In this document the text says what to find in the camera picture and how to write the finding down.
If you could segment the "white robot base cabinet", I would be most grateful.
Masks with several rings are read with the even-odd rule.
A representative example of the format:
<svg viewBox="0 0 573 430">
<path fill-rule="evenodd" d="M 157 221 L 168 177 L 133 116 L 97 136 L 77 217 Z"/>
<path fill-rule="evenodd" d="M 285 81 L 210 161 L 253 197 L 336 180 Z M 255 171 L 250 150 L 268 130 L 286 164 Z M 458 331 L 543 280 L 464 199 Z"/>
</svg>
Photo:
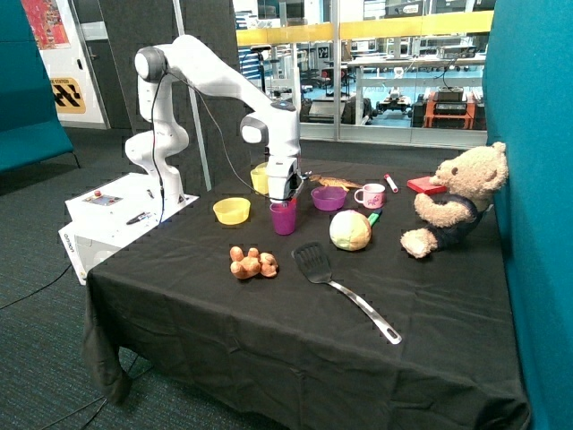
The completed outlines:
<svg viewBox="0 0 573 430">
<path fill-rule="evenodd" d="M 84 285 L 92 268 L 198 199 L 184 193 L 173 197 L 171 202 L 150 176 L 129 173 L 66 201 L 72 221 L 59 236 L 78 281 Z M 126 224 L 142 212 L 152 216 Z"/>
</svg>

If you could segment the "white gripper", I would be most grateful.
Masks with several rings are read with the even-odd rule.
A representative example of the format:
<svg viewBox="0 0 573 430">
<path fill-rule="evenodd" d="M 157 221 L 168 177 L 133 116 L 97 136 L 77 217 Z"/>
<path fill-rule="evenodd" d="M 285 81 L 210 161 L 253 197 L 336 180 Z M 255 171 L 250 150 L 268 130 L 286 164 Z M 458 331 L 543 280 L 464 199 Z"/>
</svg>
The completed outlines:
<svg viewBox="0 0 573 430">
<path fill-rule="evenodd" d="M 289 200 L 298 188 L 299 159 L 297 157 L 270 156 L 266 167 L 268 195 L 280 208 L 289 208 Z"/>
</svg>

